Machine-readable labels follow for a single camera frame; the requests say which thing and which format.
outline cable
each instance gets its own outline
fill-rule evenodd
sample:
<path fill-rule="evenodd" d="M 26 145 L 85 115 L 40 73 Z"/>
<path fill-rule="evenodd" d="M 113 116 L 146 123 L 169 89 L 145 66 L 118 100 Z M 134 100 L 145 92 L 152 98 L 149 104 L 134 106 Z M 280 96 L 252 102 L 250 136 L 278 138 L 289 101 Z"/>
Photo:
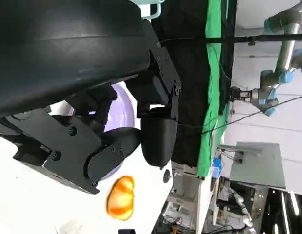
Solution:
<path fill-rule="evenodd" d="M 216 51 L 214 45 L 213 45 L 213 44 L 208 44 L 208 45 L 211 46 L 211 48 L 213 48 L 215 54 L 217 54 L 217 51 Z M 219 67 L 221 68 L 221 70 L 222 70 L 224 76 L 225 76 L 231 83 L 234 83 L 234 84 L 236 84 L 237 86 L 239 86 L 239 87 L 241 87 L 241 88 L 243 88 L 243 89 L 245 89 L 245 90 L 248 90 L 247 87 L 244 87 L 244 86 L 242 86 L 242 85 L 236 83 L 234 80 L 230 79 L 230 78 L 227 76 L 227 74 L 225 73 L 223 67 L 221 66 L 221 64 L 220 64 L 220 62 L 219 62 L 219 60 L 217 60 L 217 62 L 218 62 Z"/>
<path fill-rule="evenodd" d="M 226 156 L 228 159 L 230 159 L 231 161 L 236 162 L 236 163 L 239 163 L 239 164 L 242 164 L 241 162 L 234 160 L 234 158 L 233 158 L 231 155 L 229 155 L 227 152 L 225 152 L 225 151 L 220 151 L 220 152 L 221 152 L 224 156 Z"/>
<path fill-rule="evenodd" d="M 222 151 L 220 149 L 217 149 L 221 154 L 223 154 L 224 156 L 226 156 L 228 159 L 234 161 L 233 157 L 229 154 L 227 154 L 225 151 Z"/>
<path fill-rule="evenodd" d="M 220 233 L 226 233 L 226 232 L 237 233 L 237 232 L 245 230 L 246 228 L 247 228 L 247 226 L 245 225 L 245 227 L 240 228 L 240 229 L 221 230 L 218 232 L 214 232 L 212 234 L 220 234 Z"/>
<path fill-rule="evenodd" d="M 221 226 L 220 228 L 217 228 L 217 229 L 215 229 L 215 230 L 212 230 L 212 231 L 210 231 L 210 232 L 208 232 L 208 233 L 209 233 L 209 234 L 212 234 L 212 233 L 214 233 L 214 232 L 216 232 L 216 231 L 219 231 L 220 229 L 226 228 L 226 227 L 230 227 L 231 229 L 234 229 L 231 225 L 223 225 L 223 226 Z"/>
<path fill-rule="evenodd" d="M 166 42 L 176 41 L 176 40 L 194 40 L 194 39 L 195 39 L 195 38 L 191 38 L 191 37 L 189 37 L 189 38 L 170 38 L 170 39 L 161 40 L 160 43 L 166 43 Z M 211 43 L 208 43 L 207 45 L 209 45 L 209 46 L 211 46 L 211 48 L 213 48 L 213 50 L 214 50 L 214 52 L 215 52 L 215 55 L 217 56 L 217 51 L 216 51 L 214 45 L 211 44 Z M 222 70 L 224 76 L 225 76 L 230 82 L 232 82 L 232 83 L 238 85 L 239 87 L 241 87 L 241 88 L 243 88 L 243 89 L 245 89 L 245 90 L 248 90 L 247 87 L 244 87 L 244 86 L 242 86 L 242 85 L 236 83 L 235 81 L 233 81 L 232 79 L 230 79 L 230 78 L 227 76 L 227 74 L 225 73 L 223 67 L 221 66 L 221 64 L 220 64 L 220 62 L 219 62 L 219 59 L 217 60 L 217 63 L 218 63 L 218 65 L 219 65 L 219 67 L 221 68 L 221 70 Z"/>
<path fill-rule="evenodd" d="M 295 98 L 292 98 L 292 99 L 289 99 L 289 100 L 280 102 L 280 103 L 278 103 L 278 104 L 276 104 L 276 105 L 272 105 L 272 106 L 269 107 L 268 109 L 273 108 L 273 107 L 277 107 L 277 106 L 280 106 L 280 105 L 282 105 L 282 104 L 285 104 L 285 103 L 288 103 L 288 102 L 291 102 L 291 101 L 295 101 L 295 100 L 298 100 L 298 99 L 301 99 L 301 98 L 302 98 L 302 96 L 295 97 Z M 202 134 L 209 133 L 209 132 L 212 132 L 212 131 L 214 131 L 214 130 L 216 130 L 216 129 L 226 127 L 226 126 L 228 126 L 228 125 L 231 125 L 231 124 L 233 124 L 233 123 L 239 122 L 239 121 L 241 121 L 241 120 L 243 120 L 243 119 L 246 119 L 246 118 L 248 118 L 248 117 L 251 117 L 251 116 L 254 116 L 254 115 L 256 115 L 256 114 L 259 114 L 260 112 L 262 112 L 262 111 L 257 111 L 257 112 L 255 112 L 255 113 L 252 113 L 252 114 L 250 114 L 250 115 L 244 116 L 244 117 L 239 118 L 239 119 L 237 119 L 237 120 L 235 120 L 235 121 L 232 121 L 232 122 L 230 122 L 230 123 L 221 125 L 221 126 L 219 126 L 219 127 L 217 127 L 217 128 L 214 128 L 214 129 L 211 129 L 211 130 L 208 130 L 208 131 L 204 131 L 204 132 L 202 132 Z M 190 125 L 187 125 L 187 127 L 191 127 L 191 128 L 201 128 L 201 127 L 203 127 L 203 126 L 204 126 L 204 125 L 201 125 L 201 126 L 190 126 Z"/>

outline light fixture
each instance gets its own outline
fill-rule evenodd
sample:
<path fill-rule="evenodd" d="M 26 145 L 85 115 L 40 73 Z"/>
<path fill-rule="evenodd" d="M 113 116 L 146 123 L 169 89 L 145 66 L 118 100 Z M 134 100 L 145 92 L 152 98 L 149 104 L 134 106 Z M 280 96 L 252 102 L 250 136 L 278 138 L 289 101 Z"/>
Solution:
<path fill-rule="evenodd" d="M 286 212 L 286 206 L 285 206 L 284 193 L 281 193 L 281 200 L 282 200 L 282 208 L 283 208 L 283 214 L 284 214 L 284 220 L 285 220 L 286 233 L 290 234 L 289 226 L 288 226 L 288 220 L 287 220 L 287 212 Z"/>
<path fill-rule="evenodd" d="M 292 200 L 295 215 L 298 216 L 299 215 L 299 209 L 298 209 L 298 204 L 297 204 L 295 193 L 290 192 L 290 194 L 291 194 L 291 200 Z"/>
<path fill-rule="evenodd" d="M 274 234 L 279 234 L 279 228 L 277 224 L 274 225 Z"/>

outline black wire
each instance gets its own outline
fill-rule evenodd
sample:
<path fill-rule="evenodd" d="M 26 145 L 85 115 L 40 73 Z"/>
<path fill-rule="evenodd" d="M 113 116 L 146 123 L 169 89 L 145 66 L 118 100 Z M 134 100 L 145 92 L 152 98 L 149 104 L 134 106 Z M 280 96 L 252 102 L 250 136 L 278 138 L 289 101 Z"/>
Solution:
<path fill-rule="evenodd" d="M 240 228 L 240 229 L 221 230 L 218 232 L 214 232 L 212 234 L 227 233 L 227 232 L 237 233 L 237 232 L 245 230 L 246 228 L 247 228 L 247 226 L 245 225 L 243 228 Z"/>
<path fill-rule="evenodd" d="M 212 231 L 210 231 L 210 232 L 208 232 L 208 233 L 209 233 L 209 234 L 213 234 L 214 232 L 219 231 L 220 229 L 226 228 L 226 227 L 230 227 L 231 229 L 234 229 L 231 225 L 223 225 L 223 226 L 221 226 L 220 228 L 217 228 L 217 229 L 215 229 L 215 230 L 212 230 Z"/>
<path fill-rule="evenodd" d="M 291 102 L 291 101 L 298 100 L 298 99 L 300 99 L 300 98 L 302 98 L 302 96 L 300 96 L 300 97 L 295 97 L 295 98 L 292 98 L 292 99 L 289 99 L 289 100 L 280 102 L 280 103 L 278 103 L 278 104 L 276 104 L 276 105 L 272 105 L 272 106 L 269 107 L 268 109 L 273 108 L 273 107 L 280 106 L 280 105 L 282 105 L 282 104 L 285 104 L 285 103 L 288 103 L 288 102 Z M 254 116 L 254 115 L 256 115 L 256 114 L 259 114 L 260 112 L 262 112 L 262 111 L 257 111 L 257 112 L 255 112 L 255 113 L 252 113 L 252 114 L 250 114 L 250 115 L 244 116 L 244 117 L 239 118 L 239 119 L 237 119 L 237 120 L 235 120 L 235 121 L 232 121 L 232 122 L 230 122 L 230 123 L 221 125 L 221 126 L 219 126 L 219 127 L 216 127 L 216 128 L 214 128 L 214 129 L 211 129 L 211 130 L 204 131 L 204 132 L 202 132 L 202 134 L 209 133 L 209 132 L 212 132 L 212 131 L 214 131 L 214 130 L 216 130 L 216 129 L 226 127 L 226 126 L 228 126 L 228 125 L 231 125 L 231 124 L 233 124 L 233 123 L 239 122 L 239 121 L 241 121 L 241 120 L 243 120 L 243 119 L 246 119 L 246 118 L 248 118 L 248 117 L 251 117 L 251 116 Z M 185 126 L 186 126 L 186 127 L 191 127 L 191 128 L 202 128 L 204 125 L 200 125 L 200 126 L 185 125 Z"/>

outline white table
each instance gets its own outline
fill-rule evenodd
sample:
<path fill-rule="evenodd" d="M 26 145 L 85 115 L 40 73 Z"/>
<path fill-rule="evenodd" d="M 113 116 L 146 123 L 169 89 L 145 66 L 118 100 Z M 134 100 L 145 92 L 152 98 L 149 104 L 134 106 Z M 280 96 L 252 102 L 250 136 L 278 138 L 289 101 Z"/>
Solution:
<path fill-rule="evenodd" d="M 118 229 L 149 234 L 173 186 L 173 179 L 163 182 L 171 162 L 163 170 L 148 165 L 141 146 L 114 175 L 98 184 L 97 195 L 65 187 L 25 167 L 12 159 L 15 151 L 14 145 L 0 138 L 1 234 L 117 234 Z M 134 213 L 128 221 L 118 221 L 107 215 L 106 199 L 112 185 L 124 175 L 135 179 Z"/>

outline orange object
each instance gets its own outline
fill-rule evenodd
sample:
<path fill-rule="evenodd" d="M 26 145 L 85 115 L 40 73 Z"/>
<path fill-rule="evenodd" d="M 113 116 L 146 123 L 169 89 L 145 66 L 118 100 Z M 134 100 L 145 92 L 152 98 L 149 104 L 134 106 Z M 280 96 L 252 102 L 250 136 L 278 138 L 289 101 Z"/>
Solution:
<path fill-rule="evenodd" d="M 133 213 L 135 182 L 124 176 L 116 181 L 108 196 L 107 213 L 118 220 L 128 220 Z"/>

